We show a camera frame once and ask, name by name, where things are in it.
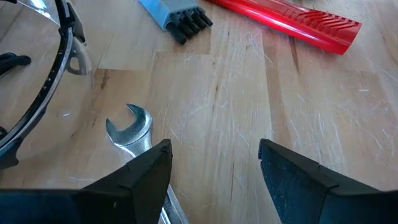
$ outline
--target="black hex keys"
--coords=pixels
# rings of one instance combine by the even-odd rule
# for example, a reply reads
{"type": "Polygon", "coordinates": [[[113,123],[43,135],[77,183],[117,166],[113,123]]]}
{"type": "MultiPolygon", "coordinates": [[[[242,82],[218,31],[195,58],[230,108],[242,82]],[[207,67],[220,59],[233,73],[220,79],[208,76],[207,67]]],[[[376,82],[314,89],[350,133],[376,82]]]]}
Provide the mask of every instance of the black hex keys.
{"type": "Polygon", "coordinates": [[[213,22],[205,15],[205,12],[200,8],[195,8],[171,13],[166,29],[179,44],[185,44],[187,39],[199,33],[201,29],[212,25],[213,22]]]}

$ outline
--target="red plastic handle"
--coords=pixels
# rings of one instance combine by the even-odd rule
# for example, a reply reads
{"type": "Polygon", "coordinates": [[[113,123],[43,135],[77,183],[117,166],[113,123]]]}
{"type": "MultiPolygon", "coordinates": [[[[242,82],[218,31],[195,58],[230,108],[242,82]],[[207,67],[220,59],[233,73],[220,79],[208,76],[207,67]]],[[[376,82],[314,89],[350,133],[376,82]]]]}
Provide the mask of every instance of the red plastic handle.
{"type": "Polygon", "coordinates": [[[329,52],[343,55],[362,24],[280,0],[208,0],[329,52]]]}

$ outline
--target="open-end wrench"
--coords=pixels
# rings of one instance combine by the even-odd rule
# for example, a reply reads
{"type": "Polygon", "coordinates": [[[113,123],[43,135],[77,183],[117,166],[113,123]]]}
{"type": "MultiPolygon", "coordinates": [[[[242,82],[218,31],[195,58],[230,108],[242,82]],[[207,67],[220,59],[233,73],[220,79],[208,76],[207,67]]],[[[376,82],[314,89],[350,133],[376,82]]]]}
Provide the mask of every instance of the open-end wrench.
{"type": "MultiPolygon", "coordinates": [[[[132,157],[137,157],[152,147],[150,137],[152,116],[139,106],[132,104],[126,104],[126,106],[136,116],[136,121],[130,127],[120,131],[109,119],[106,119],[105,128],[115,146],[130,153],[132,157]]],[[[165,224],[189,223],[170,185],[167,188],[160,215],[165,224]]]]}

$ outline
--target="allen key set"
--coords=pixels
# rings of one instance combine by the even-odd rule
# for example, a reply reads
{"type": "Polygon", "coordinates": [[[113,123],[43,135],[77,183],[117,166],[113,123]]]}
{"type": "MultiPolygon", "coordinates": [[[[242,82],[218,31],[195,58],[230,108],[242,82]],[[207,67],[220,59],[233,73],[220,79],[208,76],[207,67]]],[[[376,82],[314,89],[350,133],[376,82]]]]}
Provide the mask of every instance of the allen key set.
{"type": "Polygon", "coordinates": [[[164,31],[169,31],[179,44],[185,44],[213,22],[192,0],[140,0],[149,14],[164,31]]]}

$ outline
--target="wooden workbench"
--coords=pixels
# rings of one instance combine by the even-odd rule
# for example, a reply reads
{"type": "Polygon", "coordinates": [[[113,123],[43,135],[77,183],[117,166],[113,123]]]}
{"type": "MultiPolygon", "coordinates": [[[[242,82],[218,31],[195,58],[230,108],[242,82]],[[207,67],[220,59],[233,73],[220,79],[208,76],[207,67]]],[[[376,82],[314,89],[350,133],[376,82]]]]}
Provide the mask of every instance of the wooden workbench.
{"type": "MultiPolygon", "coordinates": [[[[184,46],[136,0],[73,2],[93,79],[64,75],[18,152],[20,164],[1,172],[1,187],[80,188],[121,167],[131,158],[111,144],[104,121],[129,126],[134,117],[124,105],[133,103],[154,118],[153,144],[172,140],[171,185],[192,223],[280,222],[257,158],[261,138],[375,188],[398,188],[398,1],[295,1],[363,23],[343,56],[205,1],[214,25],[184,46]]],[[[5,13],[1,52],[32,56],[30,68],[19,69],[25,74],[51,66],[47,52],[58,40],[44,37],[56,36],[56,27],[2,2],[5,13]],[[21,35],[32,22],[42,36],[21,35]]],[[[26,97],[26,86],[37,91],[42,81],[19,81],[7,102],[28,106],[36,93],[26,97]]],[[[0,115],[10,115],[1,106],[0,115]]],[[[18,116],[26,109],[16,108],[18,116]]]]}

